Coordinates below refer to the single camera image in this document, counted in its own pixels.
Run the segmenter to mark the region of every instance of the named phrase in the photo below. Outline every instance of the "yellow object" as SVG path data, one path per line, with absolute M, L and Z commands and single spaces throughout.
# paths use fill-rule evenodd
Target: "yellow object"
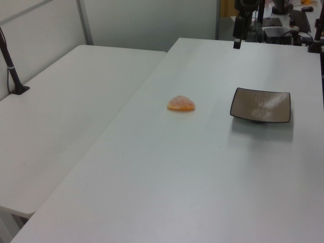
M 302 0 L 302 4 L 310 4 L 312 1 L 311 0 Z

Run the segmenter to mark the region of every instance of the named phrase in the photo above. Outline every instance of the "tabletop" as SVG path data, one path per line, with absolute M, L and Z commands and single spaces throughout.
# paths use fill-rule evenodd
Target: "tabletop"
M 290 123 L 231 117 L 237 87 Z M 12 242 L 322 242 L 323 146 L 318 54 L 181 38 Z
M 0 102 L 0 210 L 29 218 L 165 56 L 79 46 Z

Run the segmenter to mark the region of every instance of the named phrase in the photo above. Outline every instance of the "white table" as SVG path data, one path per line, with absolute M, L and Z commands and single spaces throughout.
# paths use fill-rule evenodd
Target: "white table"
M 164 52 L 79 46 L 0 102 L 0 210 L 29 218 Z
M 237 87 L 290 92 L 291 122 L 231 117 Z M 321 92 L 307 48 L 179 39 L 12 242 L 322 242 Z

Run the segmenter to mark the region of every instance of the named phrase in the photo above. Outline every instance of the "brown plate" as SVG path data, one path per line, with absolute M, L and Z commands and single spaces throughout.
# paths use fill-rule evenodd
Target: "brown plate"
M 237 88 L 230 115 L 256 123 L 288 123 L 290 93 Z

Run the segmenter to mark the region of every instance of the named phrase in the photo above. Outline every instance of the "black pole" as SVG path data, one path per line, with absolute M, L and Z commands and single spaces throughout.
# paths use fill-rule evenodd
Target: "black pole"
M 10 54 L 9 54 L 9 51 L 7 48 L 7 43 L 6 43 L 5 37 L 3 36 L 3 32 L 1 30 L 1 28 L 0 28 L 0 49 L 1 49 L 2 55 L 4 56 L 4 59 L 6 61 L 7 68 L 9 69 L 12 80 L 15 83 L 15 91 L 12 94 L 21 95 L 25 91 L 29 90 L 29 87 L 23 86 L 19 80 L 18 74 L 17 74 L 15 66 L 11 60 L 11 57 L 10 57 Z
M 263 15 L 264 15 L 265 0 L 260 1 L 259 11 L 258 11 L 258 22 L 263 24 Z
M 321 52 L 322 44 L 320 43 L 320 37 L 322 35 L 323 29 L 324 29 L 324 5 L 322 5 L 322 10 L 320 12 L 314 42 L 308 47 L 308 52 L 312 52 L 312 53 Z

